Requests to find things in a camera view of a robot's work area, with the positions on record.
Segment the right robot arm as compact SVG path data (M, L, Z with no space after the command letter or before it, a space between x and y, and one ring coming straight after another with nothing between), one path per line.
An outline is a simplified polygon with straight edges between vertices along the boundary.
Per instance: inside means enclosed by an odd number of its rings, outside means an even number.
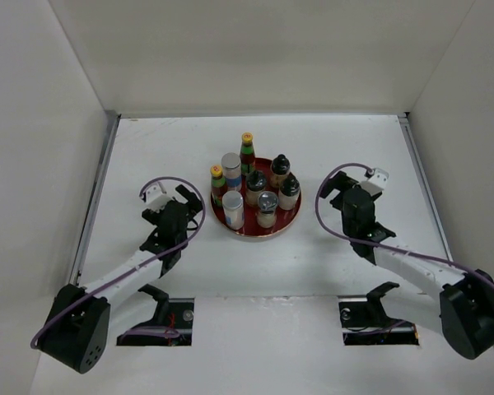
M494 281L481 270L467 271L436 257L403 247L400 238L375 218L375 200L365 189L340 192L331 205L342 217L343 235L354 252L374 266L402 277L419 289L412 298L398 295L387 281L366 294L356 310L347 306L348 327L369 327L373 334L400 321L440 334L462 357L474 360L494 346Z

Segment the brown spice grinder jar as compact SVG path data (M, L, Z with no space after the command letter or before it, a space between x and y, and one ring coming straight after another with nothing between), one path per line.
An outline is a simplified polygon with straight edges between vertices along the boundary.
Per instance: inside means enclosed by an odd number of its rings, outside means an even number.
M270 184L273 188L280 188L290 173L291 163L284 154L279 154L271 164Z

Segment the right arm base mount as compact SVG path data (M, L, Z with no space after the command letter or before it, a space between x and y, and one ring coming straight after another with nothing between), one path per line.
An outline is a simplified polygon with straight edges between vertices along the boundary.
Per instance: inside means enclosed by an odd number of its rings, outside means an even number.
M339 318L345 346L418 346L416 326L389 317L382 298L399 284L387 281L366 295L342 296L338 300Z

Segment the silver top spice jar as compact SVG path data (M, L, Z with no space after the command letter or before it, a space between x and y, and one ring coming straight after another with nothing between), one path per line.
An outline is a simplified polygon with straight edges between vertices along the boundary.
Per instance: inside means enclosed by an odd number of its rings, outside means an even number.
M278 196L271 191L265 191L258 197L258 212L256 219L264 229L272 228L276 224L276 210L278 207Z

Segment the red sauce bottle green label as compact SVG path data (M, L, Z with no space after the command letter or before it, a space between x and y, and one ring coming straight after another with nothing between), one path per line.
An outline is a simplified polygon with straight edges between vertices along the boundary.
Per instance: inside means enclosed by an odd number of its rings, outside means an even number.
M241 136L240 147L240 167L243 176L247 176L255 170L255 161L253 135L250 132L245 132Z

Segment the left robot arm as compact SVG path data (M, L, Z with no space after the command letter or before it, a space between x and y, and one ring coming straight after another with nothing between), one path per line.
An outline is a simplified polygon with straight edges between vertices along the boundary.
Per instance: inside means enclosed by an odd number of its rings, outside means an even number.
M67 284L54 297L44 326L30 348L75 370L89 372L103 355L110 337L119 346L187 346L193 302L173 300L152 283L181 259L202 229L206 205L197 187L182 178L175 194L166 192L162 176L145 184L139 197L142 217L152 231L121 266L84 286Z

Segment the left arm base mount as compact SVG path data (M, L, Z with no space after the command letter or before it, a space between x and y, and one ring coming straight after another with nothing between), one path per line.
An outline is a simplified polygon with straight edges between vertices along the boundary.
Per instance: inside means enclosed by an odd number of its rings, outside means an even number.
M171 299L152 285L145 285L113 329L117 346L191 346L194 299Z

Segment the black cap spice jar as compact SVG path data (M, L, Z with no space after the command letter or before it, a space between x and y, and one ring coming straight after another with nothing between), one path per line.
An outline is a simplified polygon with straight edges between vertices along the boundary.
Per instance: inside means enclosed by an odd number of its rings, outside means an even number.
M294 175L290 174L279 188L279 207L284 211L292 210L296 206L300 194L300 182Z

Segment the white powder grinder jar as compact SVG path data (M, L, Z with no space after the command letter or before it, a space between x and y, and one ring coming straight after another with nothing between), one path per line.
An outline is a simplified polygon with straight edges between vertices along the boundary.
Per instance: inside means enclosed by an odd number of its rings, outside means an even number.
M263 171L254 170L245 178L245 199L248 205L254 207L258 205L259 195L265 191L267 178Z

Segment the white bead jar blue label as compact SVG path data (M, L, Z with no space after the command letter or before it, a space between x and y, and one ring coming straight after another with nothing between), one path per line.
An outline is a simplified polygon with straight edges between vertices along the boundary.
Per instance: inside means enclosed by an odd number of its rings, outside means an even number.
M241 160L234 152L221 158L221 167L229 190L240 191L242 186Z

